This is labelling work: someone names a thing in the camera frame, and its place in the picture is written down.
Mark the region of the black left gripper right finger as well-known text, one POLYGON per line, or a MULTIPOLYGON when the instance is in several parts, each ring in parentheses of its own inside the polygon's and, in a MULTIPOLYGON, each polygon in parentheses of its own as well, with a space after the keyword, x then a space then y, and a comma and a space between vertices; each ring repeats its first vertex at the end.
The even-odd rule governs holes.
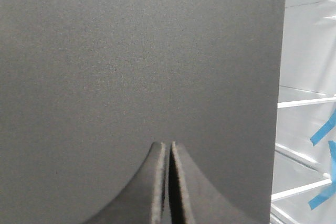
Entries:
POLYGON ((172 223, 252 223, 205 177, 182 144, 173 142, 169 158, 172 223))

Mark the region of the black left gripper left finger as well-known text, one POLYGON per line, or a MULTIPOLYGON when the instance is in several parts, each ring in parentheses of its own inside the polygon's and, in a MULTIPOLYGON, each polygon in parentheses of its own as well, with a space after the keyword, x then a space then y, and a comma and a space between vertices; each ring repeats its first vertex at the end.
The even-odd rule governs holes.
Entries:
POLYGON ((85 223, 161 223, 165 174, 166 145, 154 142, 128 184, 85 223))

